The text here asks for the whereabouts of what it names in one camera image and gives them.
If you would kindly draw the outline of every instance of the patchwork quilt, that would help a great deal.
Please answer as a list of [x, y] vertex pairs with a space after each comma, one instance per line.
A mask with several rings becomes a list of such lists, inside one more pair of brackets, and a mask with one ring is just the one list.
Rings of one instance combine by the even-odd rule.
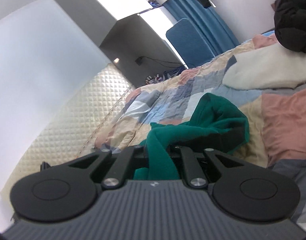
[[190, 120], [205, 93], [225, 97], [246, 115], [250, 127], [250, 141], [234, 156], [295, 180], [301, 201], [292, 219], [306, 229], [306, 84], [265, 90], [235, 90], [223, 85], [229, 59], [251, 50], [253, 41], [199, 68], [132, 91], [110, 127], [96, 135], [95, 147], [118, 153], [144, 140], [151, 122], [177, 125]]

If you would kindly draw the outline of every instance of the green cloth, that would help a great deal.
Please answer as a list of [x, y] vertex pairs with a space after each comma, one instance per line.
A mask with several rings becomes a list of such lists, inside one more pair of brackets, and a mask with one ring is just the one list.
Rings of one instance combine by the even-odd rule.
[[146, 140], [141, 142], [141, 145], [145, 144], [149, 155], [149, 168], [137, 169], [133, 179], [179, 179], [177, 169], [166, 151], [169, 145], [214, 133], [224, 134], [237, 126], [245, 128], [244, 141], [227, 152], [228, 154], [232, 154], [235, 149], [248, 142], [247, 117], [227, 99], [206, 93], [197, 104], [190, 121], [179, 125], [151, 123], [152, 130]]

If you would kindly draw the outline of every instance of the white logo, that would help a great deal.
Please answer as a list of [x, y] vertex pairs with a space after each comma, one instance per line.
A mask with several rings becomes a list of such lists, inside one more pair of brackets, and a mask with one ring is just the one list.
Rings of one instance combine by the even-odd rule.
[[153, 186], [153, 187], [156, 187], [156, 186], [158, 186], [160, 184], [157, 181], [154, 181], [154, 182], [150, 183], [150, 185]]

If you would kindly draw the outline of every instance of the blue chair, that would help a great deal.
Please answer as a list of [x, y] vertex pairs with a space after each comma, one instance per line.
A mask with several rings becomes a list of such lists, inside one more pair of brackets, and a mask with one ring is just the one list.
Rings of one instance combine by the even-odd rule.
[[166, 32], [166, 37], [189, 68], [201, 66], [215, 57], [210, 46], [189, 19], [179, 20]]

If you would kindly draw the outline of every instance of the black cable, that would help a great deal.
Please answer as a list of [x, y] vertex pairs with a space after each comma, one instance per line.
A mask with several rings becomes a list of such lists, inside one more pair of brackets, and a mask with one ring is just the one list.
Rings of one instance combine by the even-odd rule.
[[[182, 66], [184, 66], [184, 65], [193, 65], [194, 67], [196, 67], [194, 64], [191, 64], [191, 63], [181, 64], [181, 63], [179, 63], [179, 62], [165, 61], [165, 60], [154, 59], [154, 58], [146, 57], [146, 56], [141, 56], [140, 58], [148, 58], [148, 59], [154, 60], [156, 63], [159, 63], [160, 65], [162, 65], [162, 66], [164, 66], [164, 67], [168, 67], [168, 68], [178, 68], [178, 67], [182, 67]], [[181, 64], [181, 65], [180, 65], [180, 66], [177, 66], [177, 67], [170, 67], [170, 66], [163, 65], [163, 64], [160, 63], [159, 61], [165, 62], [165, 63], [172, 63], [172, 64]]]

